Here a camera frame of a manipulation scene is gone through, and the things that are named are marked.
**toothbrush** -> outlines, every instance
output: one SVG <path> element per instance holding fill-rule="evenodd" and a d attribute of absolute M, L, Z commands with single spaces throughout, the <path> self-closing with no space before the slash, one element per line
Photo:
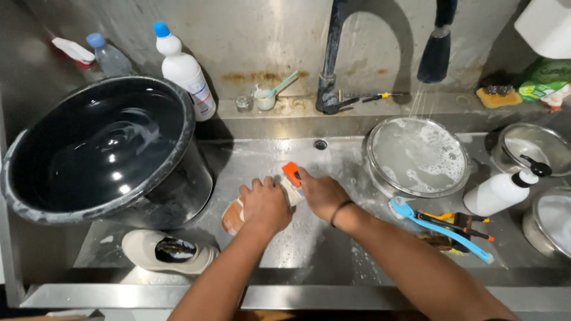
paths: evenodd
<path fill-rule="evenodd" d="M 456 240 L 458 243 L 465 246 L 467 249 L 469 249 L 472 253 L 474 253 L 476 256 L 478 256 L 480 259 L 482 259 L 487 264 L 491 264 L 492 262 L 494 262 L 494 257 L 492 254 L 482 250 L 477 245 L 475 245 L 474 243 L 472 243 L 468 239 L 462 237 L 461 235 L 456 234 L 453 231 L 447 230 L 446 228 L 434 225 L 432 223 L 428 223 L 428 222 L 423 221 L 421 219 L 417 219 L 415 212 L 412 210 L 412 208 L 410 206 L 408 206 L 408 204 L 402 198 L 400 198 L 398 196 L 395 198 L 392 198 L 391 201 L 389 202 L 389 207 L 391 208 L 391 211 L 394 211 L 395 213 L 397 213 L 399 215 L 402 215 L 406 218 L 411 219 L 413 222 L 417 223 L 420 226 L 424 226 L 430 230 L 444 234 L 444 235 L 448 236 L 449 238 Z"/>

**stainless steel bowl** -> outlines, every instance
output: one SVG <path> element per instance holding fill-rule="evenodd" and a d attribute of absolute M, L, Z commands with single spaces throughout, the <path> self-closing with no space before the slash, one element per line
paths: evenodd
<path fill-rule="evenodd" d="M 571 258 L 568 251 L 556 238 L 553 237 L 553 226 L 565 228 L 566 222 L 571 222 L 571 212 L 568 216 L 549 215 L 551 222 L 545 222 L 538 211 L 540 200 L 547 196 L 559 195 L 570 199 L 571 187 L 554 187 L 545 191 L 533 200 L 532 207 L 524 215 L 523 230 L 529 243 L 540 253 L 550 258 Z"/>
<path fill-rule="evenodd" d="M 553 130 L 528 123 L 504 128 L 492 152 L 494 163 L 501 171 L 515 174 L 529 168 L 529 163 L 520 158 L 521 154 L 548 164 L 553 170 L 552 176 L 571 174 L 569 143 Z"/>
<path fill-rule="evenodd" d="M 400 184 L 396 183 L 395 181 L 393 181 L 381 169 L 381 165 L 378 164 L 378 162 L 375 159 L 375 156 L 373 154 L 373 140 L 374 140 L 376 134 L 379 132 L 379 130 L 381 130 L 383 128 L 383 126 L 385 126 L 389 122 L 394 121 L 395 119 L 399 119 L 399 118 L 402 118 L 402 119 L 415 118 L 415 119 L 419 119 L 423 122 L 433 124 L 435 126 L 438 126 L 441 129 L 443 129 L 444 131 L 446 131 L 454 139 L 455 144 L 457 144 L 456 147 L 458 149 L 460 149 L 462 152 L 462 157 L 464 158 L 465 168 L 464 168 L 464 172 L 462 174 L 462 177 L 453 187 L 451 187 L 450 189 L 444 190 L 444 191 L 440 191 L 440 192 L 413 191 L 413 190 L 405 188 L 405 187 L 401 186 Z M 397 116 L 397 117 L 388 118 L 388 119 L 380 122 L 377 126 L 375 126 L 375 128 L 373 128 L 373 130 L 371 131 L 371 133 L 367 139 L 367 154 L 368 154 L 368 158 L 369 158 L 369 162 L 368 162 L 369 163 L 368 164 L 369 170 L 370 170 L 370 174 L 372 176 L 373 182 L 374 182 L 375 186 L 379 190 L 381 190 L 383 192 L 383 194 L 385 194 L 387 197 L 402 196 L 405 198 L 438 198 L 438 197 L 448 196 L 450 194 L 453 194 L 453 193 L 461 190 L 464 187 L 464 185 L 466 185 L 466 182 L 468 181 L 468 177 L 470 176 L 470 157 L 468 156 L 466 149 L 464 148 L 464 146 L 462 146 L 458 137 L 455 136 L 454 134 L 450 133 L 448 130 L 446 130 L 446 128 L 444 128 L 444 126 L 442 126 L 441 124 L 439 124 L 435 121 L 432 121 L 430 119 L 422 118 L 422 117 L 401 117 L 401 116 Z"/>

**plastic water bottle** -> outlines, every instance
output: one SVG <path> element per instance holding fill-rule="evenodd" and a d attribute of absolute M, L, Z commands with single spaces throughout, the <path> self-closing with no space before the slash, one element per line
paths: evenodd
<path fill-rule="evenodd" d="M 153 29 L 156 34 L 156 49 L 165 56 L 163 76 L 190 93 L 194 101 L 196 121 L 210 119 L 216 112 L 216 103 L 200 65 L 193 56 L 182 52 L 180 39 L 171 34 L 164 22 L 155 23 Z"/>
<path fill-rule="evenodd" d="M 90 34 L 86 39 L 95 49 L 95 60 L 108 77 L 135 74 L 129 59 L 119 49 L 105 42 L 101 34 Z"/>

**bleach bottle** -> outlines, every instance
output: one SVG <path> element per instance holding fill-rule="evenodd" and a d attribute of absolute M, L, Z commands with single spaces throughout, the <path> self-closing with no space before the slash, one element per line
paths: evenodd
<path fill-rule="evenodd" d="M 190 93 L 194 101 L 196 121 L 210 119 L 216 112 L 216 103 L 200 65 L 193 56 L 182 52 L 180 39 L 171 34 L 166 23 L 157 22 L 153 28 L 156 34 L 156 49 L 165 56 L 163 76 Z"/>

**faucet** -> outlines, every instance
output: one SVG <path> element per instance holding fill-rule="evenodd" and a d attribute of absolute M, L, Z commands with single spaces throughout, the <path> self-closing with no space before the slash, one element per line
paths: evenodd
<path fill-rule="evenodd" d="M 333 0 L 327 34 L 323 71 L 319 75 L 315 109 L 327 115 L 337 114 L 347 104 L 339 102 L 335 89 L 335 62 L 343 23 L 347 18 L 349 0 Z M 450 25 L 454 20 L 457 0 L 436 0 L 435 28 L 428 38 L 416 78 L 424 83 L 437 83 L 446 78 L 450 60 Z"/>

